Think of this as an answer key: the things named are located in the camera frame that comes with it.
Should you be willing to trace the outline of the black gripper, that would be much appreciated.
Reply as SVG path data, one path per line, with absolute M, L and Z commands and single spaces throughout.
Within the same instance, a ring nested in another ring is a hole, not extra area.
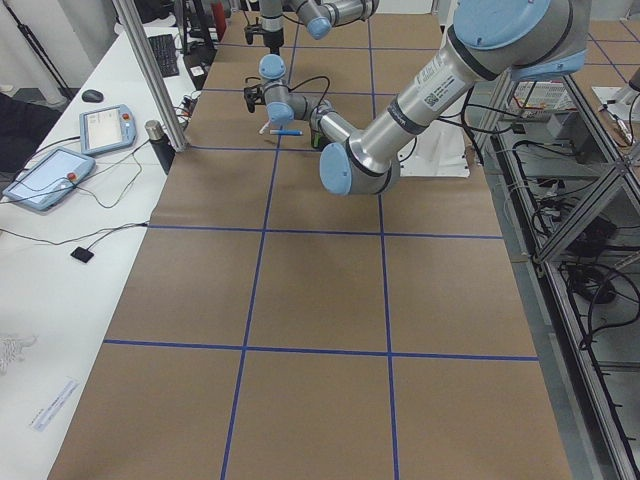
M 281 31 L 267 31 L 263 33 L 263 43 L 271 53 L 278 53 L 281 48 Z

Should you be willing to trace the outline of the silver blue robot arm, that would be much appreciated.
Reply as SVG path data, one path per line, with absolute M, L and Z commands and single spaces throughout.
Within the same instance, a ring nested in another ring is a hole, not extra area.
M 386 110 L 363 130 L 323 98 L 293 92 L 274 53 L 259 63 L 271 125 L 309 123 L 325 137 L 319 174 L 335 195 L 379 195 L 400 176 L 399 151 L 480 81 L 505 71 L 515 81 L 556 79 L 582 68 L 588 1 L 460 1 L 444 44 Z
M 320 40 L 334 28 L 357 21 L 366 21 L 378 10 L 377 0 L 311 1 L 267 0 L 259 1 L 260 17 L 257 23 L 245 28 L 248 44 L 254 35 L 263 38 L 263 44 L 273 54 L 284 45 L 284 10 L 290 9 L 309 35 Z

